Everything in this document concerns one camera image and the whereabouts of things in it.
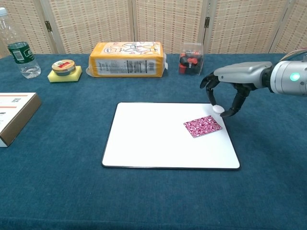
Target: robotic arm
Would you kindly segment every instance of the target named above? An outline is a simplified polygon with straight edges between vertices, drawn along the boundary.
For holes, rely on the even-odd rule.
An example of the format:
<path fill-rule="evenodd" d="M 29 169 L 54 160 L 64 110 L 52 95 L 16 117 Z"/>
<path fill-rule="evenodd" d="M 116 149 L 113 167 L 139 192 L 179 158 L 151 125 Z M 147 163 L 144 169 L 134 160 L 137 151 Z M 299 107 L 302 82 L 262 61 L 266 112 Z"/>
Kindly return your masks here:
<path fill-rule="evenodd" d="M 306 95 L 307 62 L 280 61 L 276 65 L 268 61 L 243 62 L 216 69 L 200 85 L 201 89 L 206 87 L 212 105 L 216 105 L 213 88 L 220 82 L 230 83 L 237 90 L 231 108 L 220 115 L 232 116 L 241 109 L 250 91 L 256 89 L 267 87 L 273 93 Z"/>

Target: yellow sponge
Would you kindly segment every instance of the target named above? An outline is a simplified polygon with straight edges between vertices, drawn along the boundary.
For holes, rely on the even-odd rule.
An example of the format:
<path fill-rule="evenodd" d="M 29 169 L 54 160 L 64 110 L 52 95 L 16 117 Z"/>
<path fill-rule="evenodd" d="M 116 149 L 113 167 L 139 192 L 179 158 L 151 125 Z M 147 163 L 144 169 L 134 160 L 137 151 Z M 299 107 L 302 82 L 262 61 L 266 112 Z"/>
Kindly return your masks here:
<path fill-rule="evenodd" d="M 78 81 L 82 73 L 81 66 L 76 66 L 76 70 L 66 76 L 59 76 L 53 70 L 49 73 L 48 79 L 50 82 L 67 82 L 67 81 Z"/>

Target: whiteboard black border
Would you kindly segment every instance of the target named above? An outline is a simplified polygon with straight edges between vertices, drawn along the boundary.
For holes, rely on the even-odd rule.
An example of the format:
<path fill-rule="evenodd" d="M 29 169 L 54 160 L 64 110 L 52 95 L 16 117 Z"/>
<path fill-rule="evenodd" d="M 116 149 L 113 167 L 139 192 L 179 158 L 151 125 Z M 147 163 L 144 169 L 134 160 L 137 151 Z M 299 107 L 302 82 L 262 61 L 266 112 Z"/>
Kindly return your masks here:
<path fill-rule="evenodd" d="M 113 126 L 113 121 L 114 121 L 114 118 L 115 118 L 115 113 L 117 111 L 117 107 L 120 103 L 172 103 L 172 104 L 209 104 L 209 103 L 202 103 L 202 102 L 119 102 L 117 103 L 116 105 L 116 108 L 115 108 L 115 111 L 114 111 L 114 114 L 113 114 L 113 118 L 112 118 L 112 122 L 111 122 L 111 125 L 110 125 L 110 128 L 109 128 L 109 133 L 108 133 L 108 136 L 107 136 L 107 139 L 106 139 L 106 144 L 105 144 L 105 148 L 104 148 L 104 153 L 102 155 L 102 158 L 101 158 L 101 165 L 102 167 L 104 168 L 108 168 L 108 169 L 124 169 L 124 168 L 128 168 L 128 169 L 170 169 L 170 170 L 222 170 L 222 171 L 238 171 L 241 169 L 241 162 L 240 162 L 240 159 L 236 153 L 236 149 L 233 145 L 233 142 L 232 142 L 232 139 L 231 137 L 229 136 L 229 133 L 228 133 L 228 130 L 227 130 L 227 125 L 225 123 L 225 120 L 224 118 L 222 117 L 222 120 L 225 124 L 225 128 L 226 128 L 226 132 L 229 136 L 229 139 L 230 139 L 230 142 L 234 148 L 234 151 L 235 151 L 235 154 L 236 154 L 236 158 L 238 159 L 238 162 L 239 162 L 239 167 L 237 169 L 229 169 L 229 168 L 186 168 L 186 167 L 138 167 L 138 166 L 108 166 L 108 165 L 104 165 L 103 164 L 103 159 L 104 159 L 104 156 L 105 156 L 105 152 L 106 152 L 106 146 L 107 146 L 107 142 L 109 140 L 109 136 L 110 136 L 110 132 L 111 132 L 111 129 L 112 129 L 112 126 Z"/>

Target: yellow package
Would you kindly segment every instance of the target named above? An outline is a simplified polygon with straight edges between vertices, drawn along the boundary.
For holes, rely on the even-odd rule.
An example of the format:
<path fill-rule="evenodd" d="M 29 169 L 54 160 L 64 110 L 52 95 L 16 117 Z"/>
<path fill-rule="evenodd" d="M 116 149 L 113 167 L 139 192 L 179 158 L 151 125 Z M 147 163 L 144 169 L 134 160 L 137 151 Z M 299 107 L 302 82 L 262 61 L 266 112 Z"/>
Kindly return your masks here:
<path fill-rule="evenodd" d="M 162 77 L 167 68 L 160 42 L 98 43 L 86 72 L 92 77 Z"/>

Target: plastic water bottle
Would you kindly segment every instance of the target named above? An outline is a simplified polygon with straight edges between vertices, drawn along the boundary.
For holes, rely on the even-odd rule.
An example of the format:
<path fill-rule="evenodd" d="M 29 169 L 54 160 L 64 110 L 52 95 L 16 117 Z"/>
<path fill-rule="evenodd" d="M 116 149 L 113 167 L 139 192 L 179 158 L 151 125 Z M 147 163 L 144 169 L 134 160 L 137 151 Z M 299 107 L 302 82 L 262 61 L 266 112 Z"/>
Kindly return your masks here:
<path fill-rule="evenodd" d="M 0 7 L 0 35 L 17 63 L 21 74 L 28 79 L 40 75 L 41 69 L 29 44 L 24 40 L 25 36 L 10 20 L 4 7 Z"/>

